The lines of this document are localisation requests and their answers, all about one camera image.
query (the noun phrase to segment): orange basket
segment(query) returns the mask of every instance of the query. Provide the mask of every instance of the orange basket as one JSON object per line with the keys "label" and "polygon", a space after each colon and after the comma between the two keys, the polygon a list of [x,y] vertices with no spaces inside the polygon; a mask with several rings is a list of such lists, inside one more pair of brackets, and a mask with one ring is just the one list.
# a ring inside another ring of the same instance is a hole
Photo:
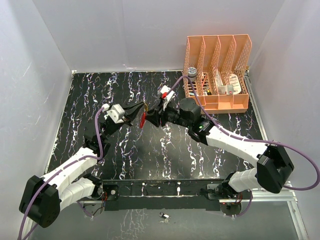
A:
{"label": "orange basket", "polygon": [[[189,67],[196,68],[194,87],[201,105],[208,113],[244,113],[248,109],[249,95],[244,75],[251,47],[248,34],[187,37],[183,75],[188,75]],[[223,85],[229,85],[230,74],[237,75],[241,92],[219,94],[215,80],[217,71]],[[195,99],[186,78],[183,83],[186,98]]]}

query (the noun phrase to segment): white wall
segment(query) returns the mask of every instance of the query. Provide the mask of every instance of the white wall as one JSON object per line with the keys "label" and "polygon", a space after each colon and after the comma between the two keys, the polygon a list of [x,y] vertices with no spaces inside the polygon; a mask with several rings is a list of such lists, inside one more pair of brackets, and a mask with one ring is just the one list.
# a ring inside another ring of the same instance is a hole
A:
{"label": "white wall", "polygon": [[251,60],[283,0],[33,0],[72,70],[182,69],[187,36],[249,34]]}
{"label": "white wall", "polygon": [[[269,139],[291,144],[320,166],[320,1],[286,0],[250,68],[254,95]],[[316,180],[307,160],[290,154],[294,187]],[[298,192],[311,240],[319,239],[320,188]]]}
{"label": "white wall", "polygon": [[44,173],[71,71],[32,0],[0,8],[0,238],[17,239],[27,180]]}

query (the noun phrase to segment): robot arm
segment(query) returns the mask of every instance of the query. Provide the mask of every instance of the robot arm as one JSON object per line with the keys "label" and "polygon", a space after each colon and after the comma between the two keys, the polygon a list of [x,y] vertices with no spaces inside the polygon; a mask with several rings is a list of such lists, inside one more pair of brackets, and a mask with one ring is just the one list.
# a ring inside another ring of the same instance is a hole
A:
{"label": "robot arm", "polygon": [[[103,105],[105,115],[104,119],[99,122],[103,157],[110,148],[108,137],[123,125],[132,126],[132,121],[144,105],[144,102],[127,106],[121,106],[120,104]],[[60,211],[70,204],[85,197],[98,199],[103,192],[102,181],[90,173],[85,174],[79,180],[75,181],[87,169],[98,162],[97,159],[93,158],[100,152],[98,138],[93,124],[88,125],[84,137],[85,141],[83,146],[69,160],[42,177],[34,175],[26,183],[19,206],[19,210],[23,214],[26,212],[31,199],[40,186],[59,172],[40,192],[27,215],[43,228],[50,226],[56,220]],[[79,160],[83,156],[92,157]]]}
{"label": "robot arm", "polygon": [[231,198],[234,194],[253,188],[264,188],[271,193],[279,193],[294,170],[284,147],[276,144],[247,142],[229,137],[210,120],[202,117],[201,108],[193,98],[184,98],[178,108],[173,107],[173,91],[163,86],[158,92],[159,104],[149,110],[145,119],[156,127],[167,122],[188,128],[188,134],[196,142],[224,149],[246,161],[254,168],[242,172],[232,172],[221,185],[210,193]]}

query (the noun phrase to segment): marble tabletop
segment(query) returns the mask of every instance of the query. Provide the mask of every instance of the marble tabletop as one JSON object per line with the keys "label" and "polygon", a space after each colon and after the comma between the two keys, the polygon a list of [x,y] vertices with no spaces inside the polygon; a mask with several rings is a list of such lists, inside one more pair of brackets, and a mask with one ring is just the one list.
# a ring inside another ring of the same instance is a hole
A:
{"label": "marble tabletop", "polygon": [[[157,91],[172,86],[180,71],[77,73],[73,76],[48,171],[68,160],[84,142],[88,121],[105,103],[157,104]],[[183,83],[176,89],[175,104],[185,97]],[[188,129],[167,123],[155,127],[140,116],[132,127],[123,126],[109,138],[111,147],[92,174],[103,180],[224,179],[230,172],[251,168],[247,161],[219,149],[193,141]],[[262,139],[252,107],[246,113],[214,114],[227,130],[247,138]]]}

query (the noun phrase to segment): orange dish rack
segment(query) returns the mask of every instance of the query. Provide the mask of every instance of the orange dish rack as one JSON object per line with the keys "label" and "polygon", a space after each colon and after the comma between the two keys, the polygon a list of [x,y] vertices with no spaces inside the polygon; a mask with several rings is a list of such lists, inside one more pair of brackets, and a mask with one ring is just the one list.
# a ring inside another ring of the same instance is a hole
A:
{"label": "orange dish rack", "polygon": [[[193,85],[208,113],[244,113],[248,109],[249,95],[244,75],[251,47],[248,34],[187,37],[183,75],[188,75],[188,68],[196,68]],[[237,75],[241,91],[238,94],[219,94],[216,75],[227,86],[230,74]],[[186,98],[195,99],[187,78],[183,83]]]}

